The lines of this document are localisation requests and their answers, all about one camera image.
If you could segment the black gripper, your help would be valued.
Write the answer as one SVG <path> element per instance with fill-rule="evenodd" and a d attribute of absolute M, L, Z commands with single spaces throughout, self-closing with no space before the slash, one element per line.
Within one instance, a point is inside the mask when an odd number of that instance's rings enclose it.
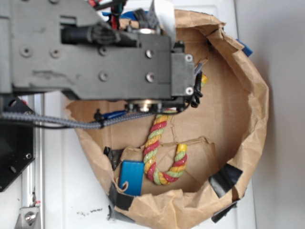
<path fill-rule="evenodd" d="M 72 100 L 125 100 L 129 111 L 198 107 L 200 68 L 184 42 L 173 43 L 161 30 L 149 28 L 144 17 L 138 21 L 138 29 L 124 31 L 106 23 L 63 27 L 62 43 L 78 47 L 82 63 L 82 74 L 63 93 Z"/>

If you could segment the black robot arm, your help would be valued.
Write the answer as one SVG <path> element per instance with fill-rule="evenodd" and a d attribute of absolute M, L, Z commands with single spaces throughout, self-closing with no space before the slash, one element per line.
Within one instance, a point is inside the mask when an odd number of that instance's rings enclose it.
<path fill-rule="evenodd" d="M 55 90 L 155 112 L 201 96 L 192 55 L 159 30 L 114 29 L 83 0 L 1 1 L 0 93 Z"/>

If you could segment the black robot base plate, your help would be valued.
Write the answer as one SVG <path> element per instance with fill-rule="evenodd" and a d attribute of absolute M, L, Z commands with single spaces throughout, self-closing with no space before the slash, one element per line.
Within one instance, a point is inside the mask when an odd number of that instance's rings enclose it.
<path fill-rule="evenodd" d="M 0 119 L 0 191 L 5 191 L 34 160 L 34 128 Z"/>

